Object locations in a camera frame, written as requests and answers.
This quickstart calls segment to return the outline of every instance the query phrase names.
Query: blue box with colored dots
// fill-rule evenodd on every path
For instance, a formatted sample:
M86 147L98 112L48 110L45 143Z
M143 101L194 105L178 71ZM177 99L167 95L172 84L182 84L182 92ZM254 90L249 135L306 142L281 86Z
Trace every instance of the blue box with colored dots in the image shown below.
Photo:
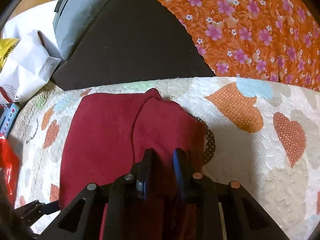
M19 113L19 105L16 103L0 105L0 133L5 138L9 135L14 121L16 120Z

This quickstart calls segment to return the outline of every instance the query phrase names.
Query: white plastic bag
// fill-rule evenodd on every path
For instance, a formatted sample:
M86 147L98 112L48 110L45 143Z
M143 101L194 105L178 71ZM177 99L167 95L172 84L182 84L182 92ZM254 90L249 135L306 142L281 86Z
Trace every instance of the white plastic bag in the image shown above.
M59 62L49 56L36 30L23 36L0 73L0 104L28 101L47 84Z

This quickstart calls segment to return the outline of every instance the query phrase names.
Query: red folded cloth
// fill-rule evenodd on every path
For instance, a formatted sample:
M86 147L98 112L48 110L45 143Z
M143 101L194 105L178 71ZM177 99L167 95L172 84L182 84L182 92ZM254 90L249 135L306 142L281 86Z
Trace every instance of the red folded cloth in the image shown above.
M152 194L134 205L131 239L192 239L195 207L177 195L172 153L181 148L201 168L205 127L182 107L164 101L156 89L144 94L92 94L82 99L63 149L60 206L88 184L112 183L140 162L145 149L157 152Z

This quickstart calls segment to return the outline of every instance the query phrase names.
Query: orange floral fabric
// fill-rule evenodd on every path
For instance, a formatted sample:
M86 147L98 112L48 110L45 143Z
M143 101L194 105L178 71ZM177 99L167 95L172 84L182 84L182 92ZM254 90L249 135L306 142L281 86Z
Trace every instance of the orange floral fabric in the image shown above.
M320 90L320 29L301 0L158 1L184 25L217 76Z

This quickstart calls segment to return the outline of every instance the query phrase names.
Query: black mat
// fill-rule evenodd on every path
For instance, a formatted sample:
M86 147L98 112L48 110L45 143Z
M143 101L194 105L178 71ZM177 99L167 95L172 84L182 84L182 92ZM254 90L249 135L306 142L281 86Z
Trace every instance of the black mat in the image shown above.
M157 0L110 0L52 79L71 90L212 76L191 36Z

